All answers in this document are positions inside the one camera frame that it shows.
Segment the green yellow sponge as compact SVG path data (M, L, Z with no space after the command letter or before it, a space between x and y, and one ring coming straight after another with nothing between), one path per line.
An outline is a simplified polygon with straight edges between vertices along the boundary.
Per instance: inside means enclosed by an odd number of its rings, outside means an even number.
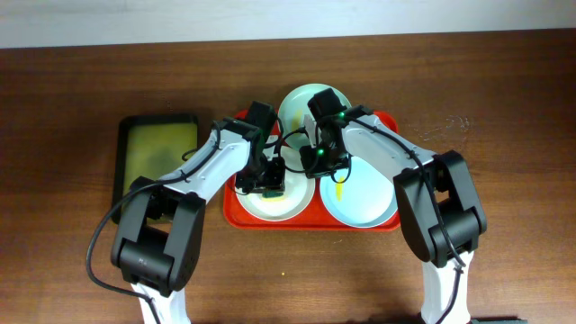
M262 193L262 197L264 199L279 198L279 197L282 197L283 195L284 195L284 193L282 191L264 191Z

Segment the white plate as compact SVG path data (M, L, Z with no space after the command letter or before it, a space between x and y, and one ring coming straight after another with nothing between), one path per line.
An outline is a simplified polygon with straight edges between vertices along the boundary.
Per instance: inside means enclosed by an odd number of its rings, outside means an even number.
M316 185L313 179L304 174L286 171L284 186L283 193L274 197L263 193L236 193L236 197L245 211L262 221L286 221L308 206Z

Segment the mint green plate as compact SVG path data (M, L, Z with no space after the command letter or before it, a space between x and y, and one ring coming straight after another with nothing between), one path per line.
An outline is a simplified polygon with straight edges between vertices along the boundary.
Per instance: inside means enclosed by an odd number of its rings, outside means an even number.
M293 89L282 101L279 109L279 117L283 124L283 135L295 131L304 125L304 117L311 116L308 101L318 92L331 88L339 101L346 107L351 108L349 100L335 87L324 84L307 84Z

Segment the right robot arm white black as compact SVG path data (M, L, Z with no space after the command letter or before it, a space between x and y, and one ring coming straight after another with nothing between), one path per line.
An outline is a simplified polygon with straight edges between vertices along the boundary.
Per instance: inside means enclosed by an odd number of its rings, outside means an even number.
M301 122L311 154L333 161L332 152L361 158L393 184L401 232L421 261L425 323L469 323L469 267L487 220L463 156L420 148L357 106Z

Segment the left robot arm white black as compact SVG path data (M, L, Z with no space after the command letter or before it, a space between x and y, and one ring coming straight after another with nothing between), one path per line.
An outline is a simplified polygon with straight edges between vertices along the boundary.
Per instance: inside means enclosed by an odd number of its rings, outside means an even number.
M242 189L266 187L266 171L282 171L263 151L275 116L214 124L208 141L176 170L158 180L137 178L113 207L121 218L112 244L112 264L131 286L147 323L186 323L184 289L197 265L205 210L236 174Z

